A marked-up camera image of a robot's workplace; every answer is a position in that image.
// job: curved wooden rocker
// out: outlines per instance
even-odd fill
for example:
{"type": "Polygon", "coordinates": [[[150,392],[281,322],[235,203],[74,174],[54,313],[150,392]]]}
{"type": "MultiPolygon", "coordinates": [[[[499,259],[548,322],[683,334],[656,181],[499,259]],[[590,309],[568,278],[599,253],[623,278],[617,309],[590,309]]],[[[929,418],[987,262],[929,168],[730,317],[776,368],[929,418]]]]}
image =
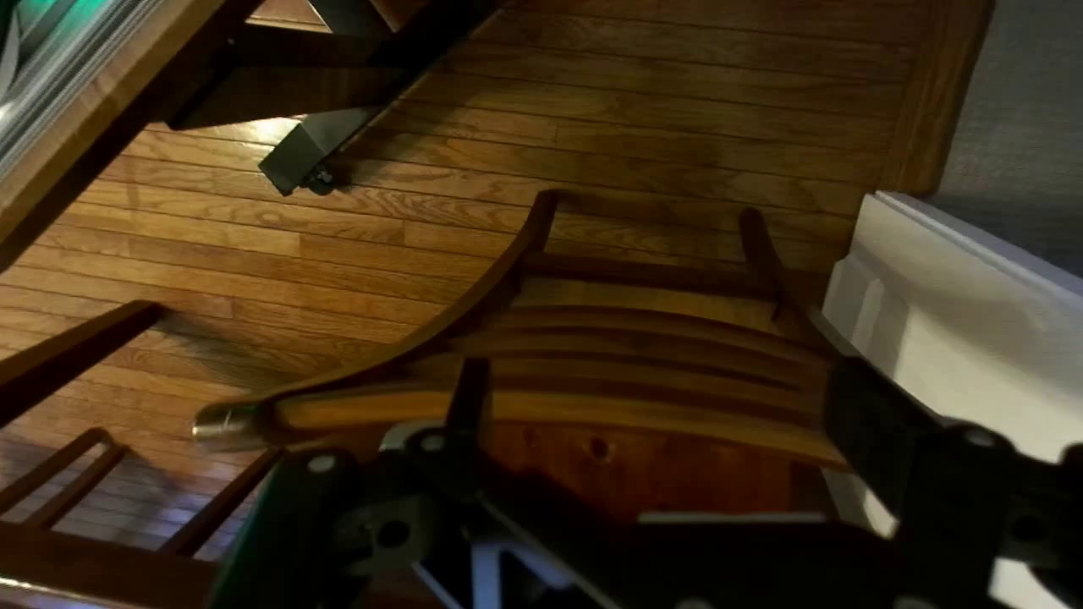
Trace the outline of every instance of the curved wooden rocker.
{"type": "Polygon", "coordinates": [[[737,463],[737,446],[784,462],[784,468],[844,463],[820,431],[825,345],[801,326],[809,304],[800,303],[801,294],[777,264],[759,214],[740,216],[748,271],[736,274],[546,253],[560,203],[563,193],[543,193],[509,253],[397,351],[208,405],[194,426],[198,441],[212,451],[273,446],[343,431],[374,433],[409,421],[445,421],[460,361],[486,358],[495,385],[486,446],[523,468],[567,470],[568,489],[581,483],[587,470],[625,470],[629,463],[652,463],[652,475],[636,470],[642,483],[661,483],[682,468],[717,481],[713,470],[737,463]],[[528,278],[770,298],[797,315],[788,315],[791,326],[782,326],[788,334],[765,334],[667,313],[515,309],[510,303],[528,278]],[[675,463],[676,441],[701,451],[683,451],[683,462],[675,463]],[[546,453],[567,453],[563,468],[536,463],[546,453]],[[567,468],[568,453],[587,453],[587,463],[567,468]]]}

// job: hardwood floorboard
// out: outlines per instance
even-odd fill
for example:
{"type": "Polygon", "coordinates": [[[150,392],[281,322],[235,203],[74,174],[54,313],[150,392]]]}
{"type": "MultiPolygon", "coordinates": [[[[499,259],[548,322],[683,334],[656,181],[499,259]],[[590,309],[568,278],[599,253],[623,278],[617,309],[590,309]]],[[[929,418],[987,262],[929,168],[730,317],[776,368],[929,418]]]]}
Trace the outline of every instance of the hardwood floorboard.
{"type": "MultiPolygon", "coordinates": [[[[863,193],[939,181],[982,9],[515,0],[335,156],[330,197],[284,201],[257,174],[296,119],[150,124],[0,274],[0,358],[134,298],[174,315],[8,426],[0,481],[107,426],[134,458],[66,530],[163,541],[254,458],[201,453],[201,405],[401,345],[553,185],[568,193],[556,253],[730,271],[736,219],[756,206],[782,262],[820,278],[863,193]]],[[[265,0],[257,20],[326,30],[309,0],[265,0]]],[[[776,327],[773,304],[711,294],[528,281],[523,298],[776,327]]]]}

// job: wooden floor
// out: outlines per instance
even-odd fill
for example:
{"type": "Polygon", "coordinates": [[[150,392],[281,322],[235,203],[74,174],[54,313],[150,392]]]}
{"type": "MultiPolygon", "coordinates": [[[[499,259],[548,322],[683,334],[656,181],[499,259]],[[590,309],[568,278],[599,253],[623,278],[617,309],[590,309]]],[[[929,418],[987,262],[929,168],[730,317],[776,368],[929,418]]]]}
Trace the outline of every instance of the wooden floor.
{"type": "MultiPolygon", "coordinates": [[[[318,29],[290,0],[265,20],[318,29]]],[[[2,475],[103,423],[141,462],[68,527],[156,545],[250,462],[189,446],[201,405],[401,342],[546,185],[576,193],[563,250],[724,268],[759,206],[825,274],[867,191],[934,183],[939,145],[915,145],[952,117],[924,97],[934,35],[929,0],[517,0],[351,145],[331,197],[254,168],[290,121],[150,124],[0,278],[0,357],[133,298],[175,317],[11,426],[2,475]]]]}

